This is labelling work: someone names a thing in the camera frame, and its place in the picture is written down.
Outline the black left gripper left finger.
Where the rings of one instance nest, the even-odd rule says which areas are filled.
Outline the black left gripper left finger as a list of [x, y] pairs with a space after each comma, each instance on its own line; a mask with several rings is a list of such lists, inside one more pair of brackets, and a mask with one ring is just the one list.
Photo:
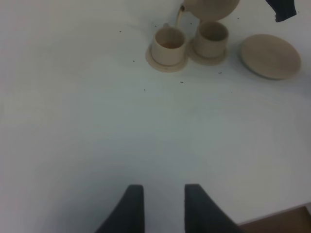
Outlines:
[[142, 185], [127, 187], [109, 217], [96, 230], [97, 233], [144, 232], [144, 189]]

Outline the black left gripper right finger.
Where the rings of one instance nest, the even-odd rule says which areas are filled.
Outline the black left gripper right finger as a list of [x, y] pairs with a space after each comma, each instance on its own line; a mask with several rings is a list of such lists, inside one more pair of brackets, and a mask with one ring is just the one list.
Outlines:
[[199, 184], [184, 189], [184, 225], [187, 233], [241, 233], [234, 223]]

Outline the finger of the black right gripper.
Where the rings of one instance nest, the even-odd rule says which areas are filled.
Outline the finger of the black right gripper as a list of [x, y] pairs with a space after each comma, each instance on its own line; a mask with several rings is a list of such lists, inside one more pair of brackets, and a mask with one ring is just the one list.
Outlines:
[[266, 0], [275, 12], [275, 21], [283, 22], [297, 15], [294, 0]]

